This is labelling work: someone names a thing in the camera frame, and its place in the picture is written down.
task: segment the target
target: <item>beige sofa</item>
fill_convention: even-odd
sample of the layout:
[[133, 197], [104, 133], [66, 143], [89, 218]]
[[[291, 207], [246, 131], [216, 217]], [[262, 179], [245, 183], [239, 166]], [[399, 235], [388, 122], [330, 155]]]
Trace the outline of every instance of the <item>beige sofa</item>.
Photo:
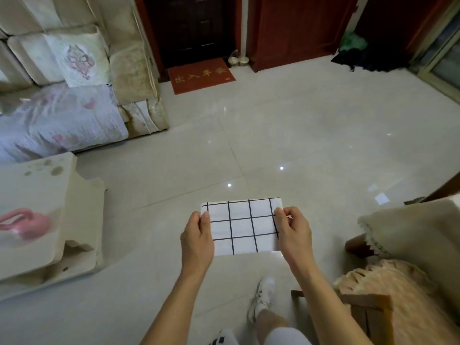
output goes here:
[[[88, 24], [96, 24], [102, 34], [110, 88], [66, 86], [55, 53], [45, 40], [56, 29]], [[91, 0], [1, 0], [0, 164], [169, 128], [151, 63], [132, 5], [102, 19]], [[75, 102], [78, 109], [72, 108]]]

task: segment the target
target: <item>glossy beige floor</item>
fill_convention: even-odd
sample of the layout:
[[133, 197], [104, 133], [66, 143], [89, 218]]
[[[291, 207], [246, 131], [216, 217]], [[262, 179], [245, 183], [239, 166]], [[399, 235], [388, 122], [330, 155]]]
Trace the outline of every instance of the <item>glossy beige floor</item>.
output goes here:
[[[77, 170], [109, 189], [108, 266], [3, 302], [2, 343], [137, 344], [178, 276], [179, 234], [205, 201], [282, 197], [309, 219], [328, 280], [349, 270], [343, 244], [361, 232], [360, 215], [427, 195], [460, 170], [460, 108], [404, 70], [351, 73], [330, 59], [236, 68], [236, 82], [179, 96], [164, 83], [169, 131], [78, 155]], [[275, 311], [312, 336], [284, 259], [258, 253], [215, 258], [189, 344], [222, 328], [251, 344], [246, 311], [268, 274]]]

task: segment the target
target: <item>white paper with black grid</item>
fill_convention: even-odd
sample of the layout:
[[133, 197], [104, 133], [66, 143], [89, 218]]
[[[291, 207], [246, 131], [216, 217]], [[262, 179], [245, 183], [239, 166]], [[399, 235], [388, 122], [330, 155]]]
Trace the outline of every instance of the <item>white paper with black grid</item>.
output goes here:
[[202, 203], [201, 214], [208, 211], [211, 217], [214, 255], [279, 250], [278, 207], [283, 207], [281, 198]]

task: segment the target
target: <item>red doormat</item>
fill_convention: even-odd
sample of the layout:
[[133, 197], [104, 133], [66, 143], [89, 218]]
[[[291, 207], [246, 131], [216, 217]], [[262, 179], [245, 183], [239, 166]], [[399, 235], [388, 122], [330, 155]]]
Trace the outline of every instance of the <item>red doormat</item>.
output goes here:
[[176, 95], [236, 81], [222, 58], [169, 68], [168, 74]]

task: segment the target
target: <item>hand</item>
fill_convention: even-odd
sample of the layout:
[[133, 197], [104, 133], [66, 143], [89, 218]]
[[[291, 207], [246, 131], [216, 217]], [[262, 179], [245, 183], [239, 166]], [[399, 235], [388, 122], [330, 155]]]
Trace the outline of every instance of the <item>hand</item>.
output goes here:
[[297, 207], [277, 208], [275, 222], [279, 231], [281, 253], [294, 275], [296, 276], [302, 269], [315, 266], [311, 229], [302, 212]]
[[182, 246], [183, 276], [204, 278], [214, 258], [214, 241], [211, 236], [211, 218], [204, 212], [193, 212], [180, 236]]

